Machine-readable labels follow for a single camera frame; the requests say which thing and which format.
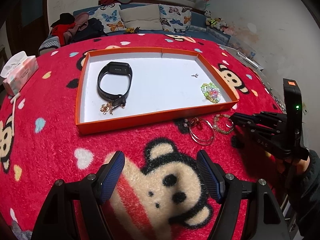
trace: bolt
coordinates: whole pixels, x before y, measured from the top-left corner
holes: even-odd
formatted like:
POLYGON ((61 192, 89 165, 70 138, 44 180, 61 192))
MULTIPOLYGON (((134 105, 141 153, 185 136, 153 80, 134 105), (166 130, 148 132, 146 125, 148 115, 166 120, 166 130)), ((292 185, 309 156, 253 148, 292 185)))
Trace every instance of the bolt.
POLYGON ((264 179, 259 179, 259 183, 263 186, 267 184, 267 182, 264 179))
POLYGON ((63 180, 62 179, 58 179, 56 182, 55 182, 56 186, 61 186, 63 184, 63 180))
POLYGON ((230 179, 230 180, 233 180, 235 178, 235 176, 233 174, 231 174, 231 173, 227 173, 226 174, 226 178, 230 179))
POLYGON ((93 173, 89 174, 87 177, 88 180, 94 180, 95 178, 96 178, 96 174, 93 174, 93 173))

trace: blue couch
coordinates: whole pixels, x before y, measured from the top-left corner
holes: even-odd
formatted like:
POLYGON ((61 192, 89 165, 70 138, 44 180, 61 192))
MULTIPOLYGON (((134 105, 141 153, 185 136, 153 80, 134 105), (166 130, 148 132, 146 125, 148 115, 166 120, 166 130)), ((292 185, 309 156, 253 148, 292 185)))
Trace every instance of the blue couch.
MULTIPOLYGON (((120 7, 121 7, 121 9, 126 9, 126 8, 145 6, 145 5, 147 5, 147 4, 129 3, 129 4, 122 4, 122 5, 120 5, 120 7)), ((85 9, 74 11, 73 16, 76 16, 82 12, 89 12, 89 11, 91 11, 93 9, 97 9, 99 7, 100 6, 95 6, 95 7, 90 7, 90 8, 85 8, 85 9)), ((230 36, 223 34, 222 32, 215 31, 215 29, 207 31, 207 26, 205 25, 205 20, 206 20, 206 17, 204 15, 196 13, 196 12, 192 12, 190 29, 188 31, 185 31, 184 33, 175 33, 175 35, 183 35, 183 36, 188 36, 188 37, 192 37, 192 38, 199 38, 199 39, 214 41, 217 44, 227 45, 230 36)), ((120 35, 123 33, 124 33, 124 31, 108 33, 108 36, 120 35)), ((141 30, 141 31, 139 31, 139 33, 168 34, 168 32, 165 32, 163 30, 159 30, 159 31, 141 30)))

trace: black hat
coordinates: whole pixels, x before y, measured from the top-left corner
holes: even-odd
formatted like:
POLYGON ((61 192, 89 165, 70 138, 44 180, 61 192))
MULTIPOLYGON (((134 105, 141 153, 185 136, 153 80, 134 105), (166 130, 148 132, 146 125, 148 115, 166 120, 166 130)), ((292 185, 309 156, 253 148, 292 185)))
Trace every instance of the black hat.
POLYGON ((75 22, 75 18, 70 13, 62 13, 60 14, 60 19, 54 22, 50 27, 55 27, 58 24, 72 24, 75 22))

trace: tissue pack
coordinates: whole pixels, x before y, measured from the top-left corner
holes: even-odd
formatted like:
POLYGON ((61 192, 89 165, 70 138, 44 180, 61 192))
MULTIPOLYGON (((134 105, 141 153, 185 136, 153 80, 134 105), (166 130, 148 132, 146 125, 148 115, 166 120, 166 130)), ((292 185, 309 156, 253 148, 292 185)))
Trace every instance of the tissue pack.
POLYGON ((7 93, 15 96, 38 69, 36 56, 27 56, 24 51, 12 56, 3 67, 0 76, 7 93))

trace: black sleeve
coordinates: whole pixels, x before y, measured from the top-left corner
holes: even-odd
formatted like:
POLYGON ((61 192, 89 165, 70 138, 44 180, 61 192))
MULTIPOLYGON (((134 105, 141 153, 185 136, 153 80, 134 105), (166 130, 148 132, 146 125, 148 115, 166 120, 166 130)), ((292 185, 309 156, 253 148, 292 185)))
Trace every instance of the black sleeve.
POLYGON ((320 159, 310 150, 310 164, 300 176, 293 178, 288 196, 297 212, 297 225, 305 239, 320 234, 320 159))

